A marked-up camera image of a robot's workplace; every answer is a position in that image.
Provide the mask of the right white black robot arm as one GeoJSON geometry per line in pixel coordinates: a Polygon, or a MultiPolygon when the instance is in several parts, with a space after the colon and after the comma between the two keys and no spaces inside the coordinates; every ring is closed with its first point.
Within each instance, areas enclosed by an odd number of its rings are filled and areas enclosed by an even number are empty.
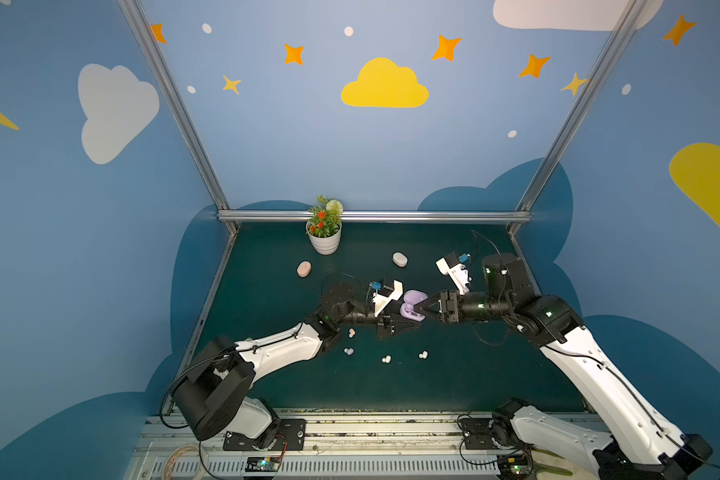
{"type": "Polygon", "coordinates": [[[536,293],[521,258],[485,257],[484,292],[471,289],[467,268],[455,255],[437,266],[456,287],[415,304],[418,314],[443,323],[503,321],[557,366],[607,427],[590,431],[513,399],[492,414],[499,447],[539,447],[599,479],[687,479],[711,457],[702,436],[683,433],[640,394],[565,300],[536,293]]]}

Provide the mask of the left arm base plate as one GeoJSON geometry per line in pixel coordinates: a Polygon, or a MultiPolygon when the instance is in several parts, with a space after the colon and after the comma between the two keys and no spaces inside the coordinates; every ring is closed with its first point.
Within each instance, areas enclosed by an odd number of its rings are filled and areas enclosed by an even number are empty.
{"type": "Polygon", "coordinates": [[[226,432],[224,451],[302,451],[307,422],[300,418],[276,420],[255,439],[241,433],[226,432]]]}

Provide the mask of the purple earbud charging case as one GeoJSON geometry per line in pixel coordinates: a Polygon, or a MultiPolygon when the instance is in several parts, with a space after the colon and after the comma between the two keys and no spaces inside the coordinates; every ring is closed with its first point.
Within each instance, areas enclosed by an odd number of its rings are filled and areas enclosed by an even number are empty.
{"type": "Polygon", "coordinates": [[[414,315],[414,305],[427,297],[428,295],[426,293],[418,290],[406,291],[402,297],[400,315],[406,319],[421,322],[414,315]]]}

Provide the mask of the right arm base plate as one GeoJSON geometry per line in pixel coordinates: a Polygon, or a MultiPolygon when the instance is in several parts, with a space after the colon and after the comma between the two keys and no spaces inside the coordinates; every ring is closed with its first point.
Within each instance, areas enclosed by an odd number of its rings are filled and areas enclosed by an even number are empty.
{"type": "Polygon", "coordinates": [[[509,450],[517,446],[511,427],[501,418],[460,416],[456,423],[467,450],[509,450]]]}

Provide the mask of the white earbud charging case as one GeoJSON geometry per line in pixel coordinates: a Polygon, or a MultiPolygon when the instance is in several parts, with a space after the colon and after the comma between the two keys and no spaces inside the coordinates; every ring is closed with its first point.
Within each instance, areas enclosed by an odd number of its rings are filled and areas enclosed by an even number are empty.
{"type": "Polygon", "coordinates": [[[408,258],[401,252],[394,252],[392,260],[393,263],[400,268],[404,268],[408,264],[408,258]]]}

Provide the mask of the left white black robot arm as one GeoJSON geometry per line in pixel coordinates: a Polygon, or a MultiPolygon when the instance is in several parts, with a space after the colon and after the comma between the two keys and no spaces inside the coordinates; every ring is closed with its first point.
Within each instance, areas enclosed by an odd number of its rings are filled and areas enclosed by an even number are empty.
{"type": "Polygon", "coordinates": [[[255,340],[213,339],[199,359],[180,373],[164,398],[178,407],[195,438],[202,442],[220,433],[244,448],[270,449],[286,439],[281,419],[251,387],[293,363],[328,352],[340,339],[340,326],[374,325],[381,338],[415,328],[424,316],[414,306],[426,295],[405,292],[402,283],[373,283],[369,300],[355,298],[352,285],[339,282],[321,295],[318,308],[296,326],[255,340]]]}

